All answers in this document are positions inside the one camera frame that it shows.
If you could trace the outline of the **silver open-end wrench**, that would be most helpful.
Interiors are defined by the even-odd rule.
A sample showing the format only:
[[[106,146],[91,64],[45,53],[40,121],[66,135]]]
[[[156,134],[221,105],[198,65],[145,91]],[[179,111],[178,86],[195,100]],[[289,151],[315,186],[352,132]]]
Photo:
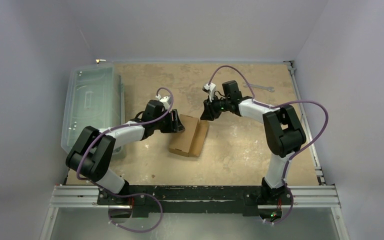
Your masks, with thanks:
[[[254,89],[260,89],[260,90],[265,90],[265,91],[268,91],[270,93],[274,93],[275,92],[275,88],[272,87],[272,86],[262,86],[262,85],[258,85],[258,84],[247,84],[246,82],[243,82],[242,83],[242,86],[246,89],[249,89],[251,88],[252,90]]]

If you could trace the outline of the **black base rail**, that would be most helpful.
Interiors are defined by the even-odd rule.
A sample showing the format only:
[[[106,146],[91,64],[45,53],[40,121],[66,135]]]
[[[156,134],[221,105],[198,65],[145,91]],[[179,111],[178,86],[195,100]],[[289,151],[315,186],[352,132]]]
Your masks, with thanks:
[[[291,190],[262,185],[132,185],[129,197],[99,189],[97,205],[125,209],[134,218],[149,214],[241,214],[280,219],[292,204]]]

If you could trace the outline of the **brown cardboard box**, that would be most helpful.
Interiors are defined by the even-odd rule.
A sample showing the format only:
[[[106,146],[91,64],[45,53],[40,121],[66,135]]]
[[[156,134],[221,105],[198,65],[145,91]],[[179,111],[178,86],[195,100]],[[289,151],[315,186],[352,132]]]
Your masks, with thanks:
[[[183,157],[200,156],[209,129],[209,122],[197,117],[181,114],[179,116],[184,131],[173,133],[168,151]]]

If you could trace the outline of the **clear plastic storage bin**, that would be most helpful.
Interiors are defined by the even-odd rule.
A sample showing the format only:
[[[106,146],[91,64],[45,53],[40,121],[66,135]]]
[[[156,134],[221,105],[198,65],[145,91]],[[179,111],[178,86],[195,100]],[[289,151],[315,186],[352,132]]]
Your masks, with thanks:
[[[87,126],[107,129],[125,122],[125,89],[115,65],[99,63],[74,68],[65,101],[62,149],[69,153]]]

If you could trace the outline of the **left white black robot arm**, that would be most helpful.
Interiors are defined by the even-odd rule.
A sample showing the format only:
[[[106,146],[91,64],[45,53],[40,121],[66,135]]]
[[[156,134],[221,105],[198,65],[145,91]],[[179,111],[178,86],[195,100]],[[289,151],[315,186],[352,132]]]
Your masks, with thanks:
[[[155,131],[172,134],[184,130],[176,109],[161,100],[150,100],[143,111],[125,124],[104,130],[86,126],[68,153],[65,164],[109,191],[110,199],[122,205],[129,199],[130,184],[110,169],[114,150],[145,140]]]

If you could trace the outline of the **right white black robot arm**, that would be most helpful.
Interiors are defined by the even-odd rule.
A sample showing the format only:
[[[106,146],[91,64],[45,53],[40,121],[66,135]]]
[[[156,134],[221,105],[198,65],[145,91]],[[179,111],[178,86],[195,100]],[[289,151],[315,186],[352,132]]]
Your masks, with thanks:
[[[251,96],[243,96],[235,80],[224,82],[222,89],[223,95],[217,97],[214,83],[202,87],[208,97],[203,102],[204,110],[200,118],[214,121],[221,113],[231,112],[263,124],[271,157],[260,192],[248,194],[248,199],[259,205],[275,204],[286,193],[291,157],[307,141],[298,115],[291,105],[272,107],[256,102]]]

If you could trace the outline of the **aluminium frame rail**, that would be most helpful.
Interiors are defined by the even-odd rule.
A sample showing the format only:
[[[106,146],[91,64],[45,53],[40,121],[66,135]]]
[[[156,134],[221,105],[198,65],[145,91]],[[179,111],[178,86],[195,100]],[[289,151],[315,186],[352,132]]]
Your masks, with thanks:
[[[49,239],[50,235],[46,231],[50,230],[55,223],[58,209],[61,208],[104,208],[116,209],[97,204],[99,188],[92,185],[57,185],[54,187],[48,216],[41,238]],[[292,210],[298,208],[327,208],[333,214],[333,222],[338,236],[341,240],[348,240],[349,234],[342,219],[341,204],[338,192],[333,185],[319,186],[289,186],[293,196],[292,203],[282,212],[282,217],[288,216]],[[263,219],[267,224],[273,224],[275,220]]]

